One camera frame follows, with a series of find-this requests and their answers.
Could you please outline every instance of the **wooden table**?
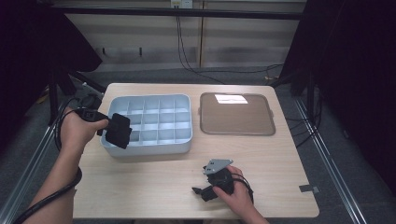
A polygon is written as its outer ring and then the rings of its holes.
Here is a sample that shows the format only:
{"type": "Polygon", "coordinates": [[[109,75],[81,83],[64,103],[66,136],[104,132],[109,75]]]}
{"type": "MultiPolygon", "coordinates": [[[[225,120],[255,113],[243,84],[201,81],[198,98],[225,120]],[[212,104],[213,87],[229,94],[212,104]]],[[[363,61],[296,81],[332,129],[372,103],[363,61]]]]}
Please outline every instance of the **wooden table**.
{"type": "Polygon", "coordinates": [[[220,199],[204,202],[191,187],[208,186],[203,166],[210,159],[232,159],[254,190],[255,205],[265,217],[316,217],[318,206],[290,135],[276,93],[271,87],[120,84],[108,86],[99,111],[122,95],[184,93],[191,98],[191,150],[185,154],[111,157],[95,136],[86,146],[80,167],[82,181],[75,197],[75,218],[237,218],[220,199]],[[264,95],[274,113],[272,136],[203,133],[199,104],[203,92],[264,95]]]}

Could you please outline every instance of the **human arm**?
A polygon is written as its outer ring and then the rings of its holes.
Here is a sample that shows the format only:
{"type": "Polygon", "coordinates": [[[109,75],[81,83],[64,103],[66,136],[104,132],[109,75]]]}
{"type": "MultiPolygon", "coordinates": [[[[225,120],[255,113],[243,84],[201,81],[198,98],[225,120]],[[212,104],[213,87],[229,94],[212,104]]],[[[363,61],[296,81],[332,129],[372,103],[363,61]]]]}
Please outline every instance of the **human arm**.
{"type": "MultiPolygon", "coordinates": [[[[242,175],[242,171],[233,166],[227,166],[231,174],[242,175]]],[[[213,187],[213,191],[228,204],[231,210],[240,216],[247,224],[268,224],[269,222],[256,209],[248,194],[247,187],[239,182],[233,182],[233,194],[229,195],[219,187],[213,187]]]]}
{"type": "MultiPolygon", "coordinates": [[[[70,111],[70,108],[66,108],[65,113],[70,111]]],[[[65,116],[61,127],[62,148],[59,156],[30,206],[75,179],[85,145],[93,138],[97,130],[105,128],[107,124],[106,119],[86,122],[74,112],[65,116]]],[[[39,209],[24,223],[72,223],[74,194],[74,190],[69,190],[60,198],[39,209]]]]}

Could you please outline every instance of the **wire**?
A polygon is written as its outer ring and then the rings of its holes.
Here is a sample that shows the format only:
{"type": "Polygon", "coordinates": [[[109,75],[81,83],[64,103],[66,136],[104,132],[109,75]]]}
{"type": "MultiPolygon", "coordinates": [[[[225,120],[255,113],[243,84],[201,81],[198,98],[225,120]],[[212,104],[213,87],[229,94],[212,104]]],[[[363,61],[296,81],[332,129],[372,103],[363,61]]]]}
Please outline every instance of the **wire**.
{"type": "Polygon", "coordinates": [[[68,185],[64,186],[63,188],[59,189],[58,191],[52,193],[50,196],[44,198],[38,203],[35,203],[33,206],[28,208],[26,211],[24,211],[18,218],[13,222],[14,224],[20,224],[23,223],[27,218],[29,218],[32,214],[37,212],[39,209],[44,207],[45,205],[53,202],[55,199],[61,197],[64,195],[67,191],[75,187],[79,181],[82,178],[82,172],[81,169],[78,167],[78,171],[76,174],[76,178],[68,185]]]}
{"type": "Polygon", "coordinates": [[[317,106],[316,106],[316,111],[317,111],[317,112],[316,112],[316,115],[314,116],[314,118],[315,118],[315,123],[316,123],[315,126],[316,126],[316,127],[315,127],[314,131],[313,131],[311,134],[309,134],[301,143],[299,143],[299,144],[296,145],[296,148],[302,146],[306,141],[308,141],[309,138],[311,138],[314,134],[316,134],[316,133],[318,132],[318,129],[319,129],[319,127],[320,127],[321,115],[322,115],[322,107],[323,107],[323,95],[321,94],[320,89],[318,89],[318,91],[319,91],[319,93],[318,93],[318,101],[317,101],[317,106]]]}
{"type": "Polygon", "coordinates": [[[182,65],[187,71],[193,72],[194,74],[196,74],[196,75],[198,75],[198,76],[200,76],[200,77],[207,77],[207,78],[209,78],[209,79],[212,79],[212,80],[214,80],[214,81],[216,81],[216,82],[218,82],[218,83],[221,83],[221,84],[224,84],[224,85],[225,85],[224,82],[222,82],[222,81],[220,81],[220,80],[218,80],[218,79],[216,79],[216,78],[202,75],[202,74],[200,74],[199,72],[197,72],[197,71],[195,71],[194,69],[192,69],[192,67],[191,67],[190,64],[189,64],[189,61],[187,60],[186,51],[184,50],[184,42],[183,42],[183,37],[182,37],[182,34],[181,34],[180,17],[176,17],[176,20],[177,20],[177,51],[178,51],[178,58],[179,58],[179,60],[180,60],[181,65],[182,65]],[[186,64],[187,64],[188,67],[186,67],[186,65],[183,63],[183,60],[181,59],[181,54],[180,54],[180,43],[181,43],[181,50],[183,51],[183,55],[184,55],[184,60],[185,60],[185,62],[186,62],[186,64]]]}
{"type": "MultiPolygon", "coordinates": [[[[62,108],[60,108],[60,114],[58,115],[58,117],[55,120],[55,132],[54,132],[54,141],[55,141],[55,145],[58,148],[58,151],[61,150],[62,147],[62,142],[61,142],[61,126],[62,123],[64,121],[64,118],[69,115],[70,113],[74,112],[75,110],[69,111],[66,114],[64,114],[64,111],[66,110],[66,108],[70,105],[70,103],[74,100],[78,101],[78,98],[73,97],[70,98],[66,104],[64,104],[64,106],[62,108]]],[[[45,205],[53,202],[55,199],[61,197],[62,195],[64,195],[67,191],[69,191],[70,189],[72,189],[73,187],[75,187],[79,181],[82,178],[82,172],[81,169],[78,167],[78,171],[76,174],[75,179],[68,185],[64,186],[63,188],[57,190],[56,192],[52,193],[50,196],[47,196],[46,198],[42,199],[41,201],[39,201],[38,203],[35,203],[33,206],[29,207],[27,210],[25,210],[21,215],[19,215],[17,217],[17,219],[15,219],[15,221],[13,222],[14,224],[20,224],[23,223],[27,218],[29,218],[32,214],[34,214],[35,212],[37,212],[39,209],[41,209],[42,207],[44,207],[45,205]]]]}
{"type": "Polygon", "coordinates": [[[283,65],[283,63],[272,64],[272,65],[266,66],[265,69],[256,70],[256,71],[232,71],[232,70],[196,71],[196,70],[194,70],[194,69],[190,66],[189,61],[188,61],[188,59],[187,59],[186,51],[185,51],[185,49],[184,49],[183,36],[182,36],[182,33],[181,33],[181,22],[180,22],[180,17],[177,17],[177,51],[178,51],[178,58],[179,58],[179,60],[180,60],[181,65],[184,67],[184,69],[186,69],[187,71],[193,72],[195,75],[198,75],[198,76],[200,76],[200,77],[210,78],[210,79],[212,79],[212,80],[214,80],[214,81],[216,81],[216,82],[218,82],[218,83],[224,84],[224,85],[225,85],[224,82],[222,82],[222,81],[220,81],[220,80],[218,80],[218,79],[216,79],[216,78],[210,77],[210,76],[205,76],[205,75],[203,75],[203,73],[255,74],[255,73],[263,73],[263,72],[265,72],[265,73],[266,73],[266,76],[267,76],[267,81],[266,81],[265,85],[268,85],[268,84],[269,84],[269,80],[270,80],[268,71],[269,71],[269,70],[272,70],[272,69],[275,69],[275,68],[277,68],[277,67],[283,65]],[[183,60],[182,60],[181,51],[182,51],[182,53],[183,53],[184,61],[185,61],[185,62],[183,62],[183,60]]]}
{"type": "Polygon", "coordinates": [[[64,111],[66,108],[70,105],[72,101],[79,101],[77,97],[72,97],[70,98],[66,104],[62,108],[60,108],[60,114],[58,118],[55,120],[55,133],[54,133],[54,140],[55,140],[55,146],[58,148],[58,151],[61,150],[61,125],[64,122],[64,117],[69,114],[67,113],[66,115],[64,114],[64,111]]]}

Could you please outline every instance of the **black handheld controller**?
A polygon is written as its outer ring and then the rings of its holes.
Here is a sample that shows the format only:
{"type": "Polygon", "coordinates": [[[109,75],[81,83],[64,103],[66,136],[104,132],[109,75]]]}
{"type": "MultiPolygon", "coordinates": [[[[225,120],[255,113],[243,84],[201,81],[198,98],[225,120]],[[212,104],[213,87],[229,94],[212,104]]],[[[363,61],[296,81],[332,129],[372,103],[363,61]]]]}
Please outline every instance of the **black handheld controller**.
{"type": "MultiPolygon", "coordinates": [[[[112,119],[108,116],[88,108],[80,108],[76,110],[76,113],[85,121],[96,122],[101,119],[108,119],[108,125],[105,127],[107,142],[114,144],[117,147],[126,148],[129,144],[130,135],[132,128],[130,128],[131,120],[120,115],[113,114],[112,119]]],[[[102,136],[103,130],[97,132],[98,135],[102,136]]]]}
{"type": "Polygon", "coordinates": [[[196,194],[200,194],[202,199],[207,202],[218,197],[213,191],[213,187],[219,187],[228,194],[233,194],[233,176],[227,168],[222,168],[217,172],[206,174],[207,181],[211,184],[205,189],[192,188],[196,194]]]}

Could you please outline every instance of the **light blue compartment tray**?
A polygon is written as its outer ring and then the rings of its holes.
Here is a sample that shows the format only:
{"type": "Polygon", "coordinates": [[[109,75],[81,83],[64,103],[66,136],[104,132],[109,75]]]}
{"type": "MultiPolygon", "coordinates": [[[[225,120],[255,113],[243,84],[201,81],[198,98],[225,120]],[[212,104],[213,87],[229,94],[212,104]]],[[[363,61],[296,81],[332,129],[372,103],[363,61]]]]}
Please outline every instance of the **light blue compartment tray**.
{"type": "Polygon", "coordinates": [[[132,132],[126,149],[101,137],[101,144],[113,157],[185,153],[192,139],[191,102],[185,94],[121,96],[108,109],[131,120],[132,132]]]}

